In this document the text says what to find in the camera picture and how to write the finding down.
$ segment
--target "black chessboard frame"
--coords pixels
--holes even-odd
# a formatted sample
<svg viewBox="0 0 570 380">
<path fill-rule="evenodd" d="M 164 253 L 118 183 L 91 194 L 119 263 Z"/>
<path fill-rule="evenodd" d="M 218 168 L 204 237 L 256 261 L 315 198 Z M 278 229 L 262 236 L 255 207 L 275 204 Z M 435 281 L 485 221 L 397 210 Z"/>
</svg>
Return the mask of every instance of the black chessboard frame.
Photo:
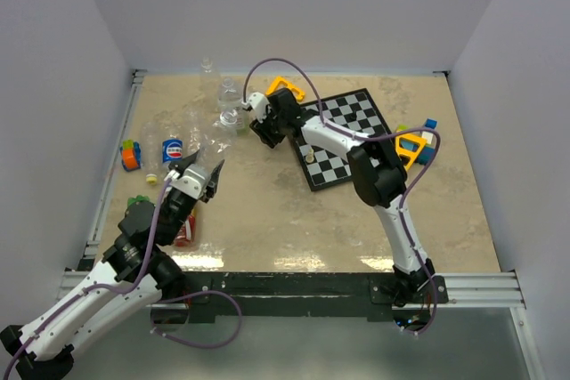
<svg viewBox="0 0 570 380">
<path fill-rule="evenodd" d="M 317 101 L 303 103 L 301 107 L 318 111 Z M 323 98 L 322 109 L 328 120 L 353 131 L 371 135 L 391 133 L 386 120 L 366 88 Z M 350 167 L 343 159 L 327 150 L 313 146 L 314 162 L 307 164 L 305 156 L 309 145 L 299 145 L 297 141 L 291 141 L 291 144 L 311 191 L 324 190 L 342 182 L 351 181 Z M 372 159 L 372 164 L 377 166 L 379 162 Z"/>
</svg>

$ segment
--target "table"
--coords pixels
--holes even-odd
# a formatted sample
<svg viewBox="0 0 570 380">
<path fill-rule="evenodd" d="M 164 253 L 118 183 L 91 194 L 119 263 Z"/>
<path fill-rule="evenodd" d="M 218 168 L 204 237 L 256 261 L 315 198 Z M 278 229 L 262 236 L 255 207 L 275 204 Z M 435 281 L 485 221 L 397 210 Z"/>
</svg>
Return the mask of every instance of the table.
<svg viewBox="0 0 570 380">
<path fill-rule="evenodd" d="M 301 77 L 288 80 L 314 99 Z M 273 76 L 254 77 L 264 92 Z M 499 264 L 469 163 L 447 82 L 440 76 L 312 76 L 322 97 L 368 88 L 394 130 L 399 124 L 438 121 L 443 138 L 434 165 L 409 197 L 422 245 L 442 272 L 494 272 Z M 174 118 L 184 106 L 209 104 L 196 75 L 147 76 L 129 138 L 160 111 Z M 420 169 L 413 166 L 411 177 Z M 126 201 L 138 194 L 155 201 L 159 189 L 141 171 L 115 171 L 117 179 L 97 259 L 118 236 Z M 390 247 L 372 208 L 350 182 L 311 192 L 291 146 L 271 150 L 256 135 L 240 137 L 228 154 L 217 195 L 197 213 L 196 243 L 166 248 L 187 271 L 391 271 Z"/>
</svg>

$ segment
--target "cable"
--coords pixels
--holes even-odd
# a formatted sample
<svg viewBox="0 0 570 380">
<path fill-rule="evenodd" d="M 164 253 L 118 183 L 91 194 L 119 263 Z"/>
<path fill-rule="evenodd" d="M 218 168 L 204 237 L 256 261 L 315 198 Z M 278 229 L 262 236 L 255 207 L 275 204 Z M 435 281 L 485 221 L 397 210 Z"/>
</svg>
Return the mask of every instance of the cable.
<svg viewBox="0 0 570 380">
<path fill-rule="evenodd" d="M 235 307 L 235 310 L 238 313 L 238 326 L 235 328 L 235 331 L 233 331 L 233 334 L 231 336 L 229 336 L 228 338 L 226 338 L 225 340 L 223 340 L 221 342 L 213 343 L 213 344 L 191 342 L 189 340 L 184 340 L 183 338 L 171 336 L 170 334 L 165 333 L 164 331 L 160 330 L 160 328 L 157 327 L 157 325 L 152 321 L 152 319 L 151 319 L 151 324 L 152 324 L 151 334 L 157 334 L 159 336 L 166 338 L 167 340 L 171 340 L 171 341 L 177 342 L 179 344 L 184 344 L 185 346 L 196 347 L 198 349 L 218 349 L 220 347 L 226 346 L 227 344 L 231 343 L 233 341 L 233 339 L 235 337 L 237 337 L 238 334 L 240 333 L 241 324 L 243 322 L 243 315 L 241 313 L 240 305 L 230 295 L 228 295 L 226 293 L 222 293 L 220 291 L 214 291 L 214 290 L 199 291 L 197 293 L 183 295 L 182 297 L 171 298 L 169 300 L 162 300 L 162 301 L 160 301 L 160 303 L 176 303 L 176 302 L 180 302 L 183 300 L 187 300 L 189 298 L 199 297 L 201 295 L 220 295 L 223 298 L 229 300 L 231 304 L 233 304 L 233 307 Z"/>
<path fill-rule="evenodd" d="M 319 109 L 319 118 L 321 119 L 322 123 L 326 127 L 328 127 L 329 129 L 336 131 L 338 133 L 341 133 L 346 137 L 350 137 L 350 138 L 353 138 L 353 139 L 358 140 L 358 141 L 385 141 L 385 140 L 392 140 L 393 138 L 398 137 L 400 135 L 405 135 L 407 133 L 416 133 L 416 132 L 428 132 L 428 133 L 431 133 L 435 136 L 436 145 L 434 147 L 433 156 L 424 165 L 424 167 L 419 172 L 418 176 L 416 176 L 416 178 L 414 178 L 411 181 L 410 185 L 408 186 L 408 188 L 405 190 L 402 197 L 400 198 L 400 204 L 398 206 L 399 211 L 400 211 L 399 215 L 400 215 L 400 220 L 402 221 L 403 231 L 406 234 L 406 238 L 410 242 L 411 248 L 413 248 L 414 254 L 416 255 L 416 258 L 418 259 L 418 262 L 419 262 L 419 265 L 421 266 L 421 269 L 427 275 L 429 284 L 432 287 L 432 292 L 434 294 L 434 301 L 433 301 L 434 309 L 432 312 L 432 316 L 429 318 L 429 321 L 426 323 L 426 325 L 421 330 L 413 332 L 414 335 L 419 335 L 419 334 L 425 333 L 426 331 L 428 331 L 429 327 L 431 326 L 431 324 L 434 321 L 434 318 L 436 317 L 436 312 L 437 312 L 437 286 L 436 286 L 436 282 L 434 281 L 433 275 L 429 272 L 429 269 L 426 266 L 426 264 L 424 263 L 424 261 L 422 260 L 421 255 L 419 254 L 419 251 L 417 249 L 415 249 L 416 243 L 415 243 L 415 241 L 414 241 L 414 239 L 410 233 L 410 229 L 409 229 L 408 224 L 406 222 L 406 219 L 403 215 L 403 205 L 404 205 L 406 199 L 408 198 L 408 195 L 410 194 L 411 189 L 414 188 L 414 186 L 418 183 L 419 179 L 426 173 L 428 168 L 433 164 L 434 159 L 436 158 L 437 153 L 439 152 L 439 148 L 441 146 L 441 136 L 440 136 L 439 132 L 436 131 L 435 129 L 427 128 L 425 126 L 419 126 L 419 127 L 415 127 L 415 128 L 408 128 L 408 129 L 401 131 L 401 132 L 398 132 L 398 133 L 390 133 L 390 134 L 384 134 L 384 135 L 373 136 L 373 137 L 360 137 L 358 135 L 355 135 L 353 132 L 346 130 L 345 128 L 339 128 L 338 125 L 335 125 L 333 122 L 330 122 L 328 119 L 326 119 L 324 117 L 323 112 L 322 112 L 321 96 L 319 95 L 319 92 L 317 91 L 316 87 L 314 86 L 314 84 L 311 81 L 311 79 L 309 78 L 309 76 L 294 62 L 289 61 L 289 60 L 285 60 L 284 58 L 279 58 L 279 57 L 273 57 L 273 58 L 267 58 L 265 60 L 261 60 L 255 66 L 253 66 L 253 68 L 249 71 L 249 73 L 246 76 L 246 79 L 244 81 L 244 84 L 243 84 L 243 100 L 244 101 L 246 101 L 246 91 L 248 89 L 248 82 L 249 82 L 249 79 L 251 78 L 251 75 L 253 75 L 253 73 L 256 71 L 257 68 L 259 68 L 263 64 L 266 64 L 267 62 L 272 62 L 272 61 L 283 62 L 285 64 L 289 64 L 293 69 L 298 71 L 301 74 L 301 76 L 303 76 L 303 78 L 306 80 L 306 82 L 309 84 L 309 86 L 311 86 L 311 89 L 314 92 L 314 96 L 317 99 L 317 107 Z"/>
<path fill-rule="evenodd" d="M 159 200 L 157 202 L 157 205 L 155 205 L 154 211 L 152 212 L 152 221 L 151 221 L 151 230 L 149 231 L 149 239 L 148 239 L 148 242 L 147 242 L 147 245 L 145 248 L 144 258 L 142 259 L 141 269 L 140 269 L 138 275 L 136 276 L 136 279 L 134 280 L 133 285 L 127 289 L 121 289 L 119 287 L 114 287 L 112 285 L 107 285 L 107 284 L 94 284 L 94 285 L 91 285 L 90 287 L 83 288 L 82 294 L 73 295 L 67 302 L 62 304 L 61 307 L 59 307 L 50 316 L 48 316 L 39 325 L 39 327 L 37 327 L 37 329 L 34 330 L 34 335 L 31 336 L 28 340 L 26 340 L 26 342 L 24 342 L 24 344 L 22 346 L 20 346 L 18 351 L 16 351 L 14 353 L 14 356 L 12 357 L 10 362 L 8 363 L 8 367 L 6 368 L 6 370 L 4 372 L 4 380 L 9 380 L 10 373 L 11 373 L 12 369 L 14 368 L 14 366 L 16 365 L 16 363 L 18 362 L 18 359 L 20 358 L 21 354 L 26 351 L 28 346 L 31 345 L 31 343 L 35 340 L 35 338 L 38 337 L 39 334 L 42 331 L 44 331 L 45 328 L 49 324 L 51 324 L 55 319 L 57 319 L 64 311 L 66 311 L 79 298 L 87 295 L 88 293 L 90 293 L 91 291 L 94 291 L 95 289 L 108 289 L 109 291 L 111 291 L 113 293 L 122 294 L 122 295 L 129 294 L 129 293 L 133 292 L 134 290 L 136 290 L 136 288 L 141 284 L 141 281 L 143 280 L 143 277 L 146 274 L 146 270 L 147 270 L 147 268 L 149 266 L 149 262 L 151 260 L 151 250 L 152 250 L 152 246 L 154 245 L 154 238 L 156 235 L 157 225 L 159 222 L 160 204 L 162 203 L 162 199 L 164 198 L 164 195 L 167 191 L 167 187 L 170 185 L 170 182 L 171 182 L 170 178 L 165 180 L 164 186 L 162 187 L 162 190 L 159 193 Z M 211 294 L 224 295 L 224 293 L 220 293 L 219 291 L 215 291 L 215 292 L 210 291 L 210 293 Z M 235 302 L 235 300 L 233 300 L 230 296 L 227 296 L 227 297 L 230 298 L 232 303 L 237 304 Z M 238 309 L 238 314 L 241 316 L 241 310 L 240 309 Z M 239 332 L 240 326 L 241 326 L 241 321 L 238 325 L 238 329 L 237 329 L 236 333 L 232 337 L 230 337 L 231 340 L 233 340 L 233 338 L 235 338 L 235 336 Z M 229 341 L 226 340 L 224 342 L 224 344 L 222 344 L 222 345 L 228 344 L 231 340 L 229 340 Z"/>
</svg>

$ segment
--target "metal frame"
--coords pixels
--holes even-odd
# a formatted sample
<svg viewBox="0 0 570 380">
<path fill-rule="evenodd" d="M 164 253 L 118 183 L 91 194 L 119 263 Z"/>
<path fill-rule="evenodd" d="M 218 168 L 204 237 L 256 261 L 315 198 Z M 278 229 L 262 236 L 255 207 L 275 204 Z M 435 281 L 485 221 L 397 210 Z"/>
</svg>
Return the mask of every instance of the metal frame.
<svg viewBox="0 0 570 380">
<path fill-rule="evenodd" d="M 135 70 L 133 73 L 134 80 L 129 94 L 129 101 L 114 147 L 118 147 L 128 133 L 134 114 L 134 108 L 138 101 L 144 76 L 146 75 L 146 70 Z M 109 163 L 108 171 L 110 171 L 110 173 L 103 184 L 102 194 L 99 197 L 99 204 L 97 206 L 94 222 L 89 231 L 89 238 L 85 246 L 84 259 L 86 260 L 94 260 L 98 251 L 99 243 L 101 242 L 102 224 L 107 216 L 112 191 L 117 179 L 114 174 L 117 165 L 119 165 L 118 152 L 115 153 Z M 87 274 L 87 271 L 66 271 L 63 274 L 57 299 L 62 299 L 62 297 L 81 282 Z M 444 278 L 449 298 L 448 303 L 438 305 L 438 307 L 443 310 L 467 308 L 509 308 L 530 378 L 532 380 L 543 380 L 546 378 L 540 361 L 538 349 L 526 318 L 525 301 L 515 272 L 440 273 L 439 276 Z M 187 306 L 184 303 L 155 303 L 151 304 L 149 307 L 155 311 L 185 311 L 187 309 Z M 403 309 L 418 309 L 419 307 L 420 304 L 406 304 Z"/>
</svg>

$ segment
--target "chessboard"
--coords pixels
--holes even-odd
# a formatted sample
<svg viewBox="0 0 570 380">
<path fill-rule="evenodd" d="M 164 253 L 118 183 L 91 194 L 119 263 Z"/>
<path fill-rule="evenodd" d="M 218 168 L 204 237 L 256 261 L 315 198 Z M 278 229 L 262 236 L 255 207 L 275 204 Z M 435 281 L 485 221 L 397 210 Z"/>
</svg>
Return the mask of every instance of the chessboard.
<svg viewBox="0 0 570 380">
<path fill-rule="evenodd" d="M 301 104 L 301 108 L 319 111 L 317 101 Z M 386 121 L 365 88 L 322 99 L 322 112 L 328 120 L 353 131 L 370 135 L 390 133 Z M 311 191 L 327 189 L 351 180 L 350 166 L 338 156 L 313 146 L 314 162 L 307 164 L 305 156 L 310 146 L 299 145 L 297 141 L 292 141 L 292 145 Z M 377 159 L 372 159 L 373 166 L 378 164 Z"/>
</svg>

